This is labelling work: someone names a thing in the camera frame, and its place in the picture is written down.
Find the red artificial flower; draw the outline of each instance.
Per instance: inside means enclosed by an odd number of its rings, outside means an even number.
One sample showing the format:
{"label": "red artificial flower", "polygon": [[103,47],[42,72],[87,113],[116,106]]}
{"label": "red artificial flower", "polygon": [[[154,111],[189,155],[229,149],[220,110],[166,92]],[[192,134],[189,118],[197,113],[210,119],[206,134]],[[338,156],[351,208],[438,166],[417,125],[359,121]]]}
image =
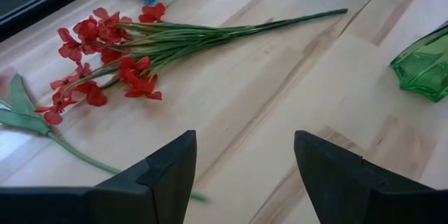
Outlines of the red artificial flower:
{"label": "red artificial flower", "polygon": [[97,44],[97,38],[99,35],[98,22],[90,16],[88,19],[79,22],[73,31],[78,35],[81,40],[80,49],[86,55],[96,53],[100,50],[100,46]]}
{"label": "red artificial flower", "polygon": [[94,10],[93,14],[101,18],[98,22],[99,38],[105,43],[118,43],[122,39],[131,39],[126,30],[118,28],[118,22],[132,22],[130,17],[120,18],[119,11],[110,16],[104,8]]}
{"label": "red artificial flower", "polygon": [[52,100],[53,106],[37,108],[34,112],[45,113],[43,114],[43,119],[45,119],[48,124],[58,125],[62,122],[61,113],[64,112],[64,109],[69,105],[75,104],[77,101],[73,100],[71,97],[63,97],[60,92],[55,93]]}
{"label": "red artificial flower", "polygon": [[78,65],[78,67],[76,67],[75,72],[78,74],[79,78],[84,78],[92,73],[89,63],[84,63],[84,66],[80,62],[76,64]]}
{"label": "red artificial flower", "polygon": [[[84,78],[92,73],[90,70],[90,64],[85,63],[84,66],[78,63],[76,73],[79,78]],[[107,103],[107,97],[101,92],[101,88],[93,80],[88,80],[73,88],[74,91],[82,92],[86,94],[87,103],[93,106],[103,106]]]}
{"label": "red artificial flower", "polygon": [[107,103],[107,97],[93,80],[88,80],[74,88],[75,91],[86,94],[85,100],[93,106],[103,106]]}
{"label": "red artificial flower", "polygon": [[118,77],[123,82],[128,82],[127,72],[130,72],[134,75],[139,75],[143,70],[149,69],[151,67],[151,62],[149,61],[149,57],[143,57],[139,61],[135,62],[131,57],[124,57],[121,59],[118,64]]}
{"label": "red artificial flower", "polygon": [[[57,90],[57,92],[62,92],[65,90],[65,88],[67,88],[70,84],[74,83],[77,80],[79,80],[78,75],[67,76],[67,77],[63,78],[62,80],[55,80],[55,81],[51,82],[50,87],[53,90]],[[71,97],[72,92],[73,92],[73,90],[67,90],[65,92],[65,95],[68,97]]]}
{"label": "red artificial flower", "polygon": [[141,9],[141,14],[139,16],[140,22],[152,23],[161,21],[162,16],[165,14],[165,6],[163,3],[158,3],[156,6],[144,6]]}
{"label": "red artificial flower", "polygon": [[114,60],[118,60],[123,56],[122,52],[118,52],[117,50],[112,50],[109,48],[101,49],[101,61],[103,64],[109,64]]}
{"label": "red artificial flower", "polygon": [[155,84],[157,83],[158,76],[154,74],[152,78],[146,77],[138,79],[135,73],[131,71],[126,72],[126,79],[131,85],[126,90],[126,97],[137,98],[145,96],[148,99],[156,99],[162,101],[162,93],[160,91],[154,92]]}
{"label": "red artificial flower", "polygon": [[101,18],[99,23],[108,28],[117,27],[118,21],[120,20],[120,11],[117,11],[112,16],[110,16],[105,8],[98,8],[94,10],[93,15],[96,15],[98,18]]}
{"label": "red artificial flower", "polygon": [[81,61],[81,43],[77,42],[71,35],[68,29],[59,28],[57,30],[62,41],[65,42],[64,45],[59,49],[59,54],[64,58],[68,57],[74,62]]}

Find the glass vase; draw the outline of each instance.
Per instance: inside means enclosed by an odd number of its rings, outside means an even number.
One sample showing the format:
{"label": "glass vase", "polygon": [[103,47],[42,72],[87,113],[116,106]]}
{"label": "glass vase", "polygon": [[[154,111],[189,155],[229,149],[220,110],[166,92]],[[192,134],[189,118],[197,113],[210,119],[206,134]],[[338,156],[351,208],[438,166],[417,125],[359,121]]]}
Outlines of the glass vase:
{"label": "glass vase", "polygon": [[433,102],[448,95],[448,25],[406,48],[392,62],[403,90]]}

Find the green flower stem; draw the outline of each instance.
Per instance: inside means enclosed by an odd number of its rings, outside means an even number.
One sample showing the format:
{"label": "green flower stem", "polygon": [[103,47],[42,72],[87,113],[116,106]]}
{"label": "green flower stem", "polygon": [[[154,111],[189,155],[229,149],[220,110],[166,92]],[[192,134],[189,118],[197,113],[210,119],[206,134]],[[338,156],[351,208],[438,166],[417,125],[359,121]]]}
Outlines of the green flower stem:
{"label": "green flower stem", "polygon": [[276,22],[271,22],[271,23],[267,23],[267,24],[260,24],[260,25],[256,25],[252,31],[248,31],[248,32],[241,32],[242,36],[247,36],[247,35],[251,35],[251,34],[257,34],[259,32],[266,32],[272,29],[277,29],[280,27],[285,27],[288,25],[296,25],[298,23],[301,22],[306,22],[306,21],[311,21],[311,20],[315,20],[318,18],[324,18],[324,17],[330,17],[330,16],[334,16],[334,15],[340,15],[340,14],[344,14],[347,13],[348,9],[343,8],[343,9],[339,9],[339,10],[332,10],[332,11],[328,11],[328,12],[324,12],[324,13],[317,13],[317,14],[313,14],[313,15],[308,15],[308,16],[304,16],[304,17],[297,17],[297,18],[293,18],[293,19],[289,19],[289,20],[280,20],[280,21],[276,21]]}
{"label": "green flower stem", "polygon": [[[80,152],[79,150],[74,148],[70,143],[59,138],[53,132],[47,133],[47,137],[50,137],[53,141],[55,141],[57,144],[59,144],[61,147],[63,147],[66,151],[70,152],[72,155],[74,155],[75,157],[79,158],[80,160],[88,163],[89,165],[92,165],[96,168],[99,168],[99,169],[101,169],[105,172],[108,172],[110,174],[113,174],[113,175],[119,174],[121,172],[121,170],[119,170],[119,169],[110,167],[107,164],[104,164],[104,163],[102,163],[98,160],[95,160],[95,159],[89,157],[88,155]],[[195,191],[191,192],[190,198],[193,200],[201,201],[201,202],[205,202],[208,200],[205,195],[203,195],[200,192],[195,192]]]}
{"label": "green flower stem", "polygon": [[61,147],[63,147],[66,151],[73,154],[75,157],[81,159],[82,161],[84,161],[90,165],[93,165],[94,167],[100,168],[103,171],[108,172],[110,174],[114,174],[114,175],[119,174],[121,172],[119,169],[110,167],[107,164],[97,161],[97,160],[89,157],[88,155],[80,152],[79,150],[76,150],[70,143],[59,138],[58,136],[56,136],[56,134],[54,134],[52,132],[47,133],[47,136],[50,137],[51,139],[53,139],[57,144],[59,144]]}

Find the flower petal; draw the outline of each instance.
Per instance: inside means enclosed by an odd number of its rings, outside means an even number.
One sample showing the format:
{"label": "flower petal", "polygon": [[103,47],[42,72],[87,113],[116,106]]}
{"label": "flower petal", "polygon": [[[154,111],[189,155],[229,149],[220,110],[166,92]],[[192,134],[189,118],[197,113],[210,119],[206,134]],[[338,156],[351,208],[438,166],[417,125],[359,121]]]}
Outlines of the flower petal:
{"label": "flower petal", "polygon": [[135,63],[135,68],[139,70],[147,69],[151,66],[151,62],[149,61],[149,57],[142,57],[138,62]]}
{"label": "flower petal", "polygon": [[125,96],[130,98],[138,98],[143,96],[145,93],[138,89],[131,89],[126,91]]}
{"label": "flower petal", "polygon": [[157,21],[157,19],[154,17],[154,15],[151,14],[141,14],[139,16],[139,20],[140,22],[144,22],[144,23],[152,23]]}
{"label": "flower petal", "polygon": [[165,11],[166,11],[166,8],[165,8],[165,6],[163,5],[163,3],[158,3],[155,7],[154,7],[154,9],[155,9],[155,12],[157,13],[157,14],[161,14],[160,16],[162,16],[162,15],[164,15],[165,14]]}
{"label": "flower petal", "polygon": [[122,17],[122,18],[120,18],[120,22],[132,22],[132,18],[130,18],[130,17]]}
{"label": "flower petal", "polygon": [[98,86],[92,86],[92,89],[87,94],[87,103],[93,106],[103,106],[107,103],[107,97],[101,92]]}
{"label": "flower petal", "polygon": [[57,33],[61,37],[63,42],[73,41],[74,39],[70,36],[70,31],[66,28],[59,28]]}
{"label": "flower petal", "polygon": [[98,18],[106,20],[109,18],[109,14],[105,8],[98,8],[93,11],[93,15],[96,15]]}
{"label": "flower petal", "polygon": [[50,87],[52,90],[56,90],[64,85],[63,80],[55,80],[50,83]]}
{"label": "flower petal", "polygon": [[52,97],[51,100],[53,101],[53,104],[57,104],[58,101],[61,99],[62,94],[60,92],[56,92]]}
{"label": "flower petal", "polygon": [[153,77],[151,78],[151,82],[156,84],[158,79],[159,79],[159,76],[157,74],[153,74]]}
{"label": "flower petal", "polygon": [[96,85],[97,85],[96,82],[94,82],[93,80],[89,80],[80,85],[77,85],[76,87],[74,87],[74,90],[82,92],[83,94],[88,94],[91,91],[92,87]]}
{"label": "flower petal", "polygon": [[110,19],[113,20],[113,21],[119,21],[119,19],[120,19],[120,11],[117,11],[116,13],[114,13],[114,14],[110,17]]}
{"label": "flower petal", "polygon": [[73,48],[71,49],[69,53],[69,59],[73,60],[74,62],[81,61],[81,58],[83,57],[83,54],[81,53],[81,50],[79,48]]}
{"label": "flower petal", "polygon": [[120,60],[118,69],[129,69],[134,66],[134,60],[131,57],[123,57]]}
{"label": "flower petal", "polygon": [[53,108],[53,106],[36,108],[36,109],[34,109],[34,112],[36,112],[36,113],[47,112],[47,111],[51,110],[52,108]]}
{"label": "flower petal", "polygon": [[118,72],[121,80],[125,83],[129,83],[133,87],[138,87],[141,84],[141,81],[135,76],[135,73],[132,70],[124,70]]}
{"label": "flower petal", "polygon": [[43,119],[45,119],[45,121],[51,125],[58,125],[58,124],[62,123],[61,114],[59,114],[58,112],[54,112],[54,111],[49,111],[49,112],[45,113],[43,115]]}
{"label": "flower petal", "polygon": [[69,57],[71,52],[70,45],[65,43],[61,48],[59,48],[58,52],[62,57]]}
{"label": "flower petal", "polygon": [[141,9],[141,12],[143,14],[154,14],[154,7],[152,7],[152,6],[143,6],[143,8]]}
{"label": "flower petal", "polygon": [[162,101],[162,93],[160,91],[154,92],[152,94],[147,94],[146,97],[148,99],[155,99],[158,101]]}

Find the wood grain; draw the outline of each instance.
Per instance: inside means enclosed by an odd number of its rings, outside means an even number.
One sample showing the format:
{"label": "wood grain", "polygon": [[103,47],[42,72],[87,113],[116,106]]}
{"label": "wood grain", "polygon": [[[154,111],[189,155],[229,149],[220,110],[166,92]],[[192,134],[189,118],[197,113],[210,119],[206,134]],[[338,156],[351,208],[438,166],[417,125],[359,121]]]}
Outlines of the wood grain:
{"label": "wood grain", "polygon": [[[316,135],[353,153],[359,155],[363,153],[363,150],[357,147],[354,142],[330,127],[324,127]],[[294,162],[288,173],[272,191],[249,223],[282,224],[306,195],[305,185],[300,177],[297,163]]]}
{"label": "wood grain", "polygon": [[403,121],[388,117],[365,159],[410,179],[419,180],[436,142]]}
{"label": "wood grain", "polygon": [[[387,169],[448,187],[448,100],[399,90],[389,62],[448,20],[447,0],[162,0],[165,20],[234,26],[348,8],[198,53],[161,72],[163,102],[80,103],[57,130],[75,147],[124,169],[185,130],[198,135],[195,187],[185,223],[319,223],[294,169],[293,135],[321,135]],[[40,105],[50,81],[75,66],[57,54],[58,27],[105,7],[136,18],[139,0],[77,0],[0,43],[0,73],[23,75]],[[85,61],[99,65],[98,55]],[[4,82],[0,94],[5,95]],[[3,186],[90,186],[110,177],[48,139],[0,126]]]}

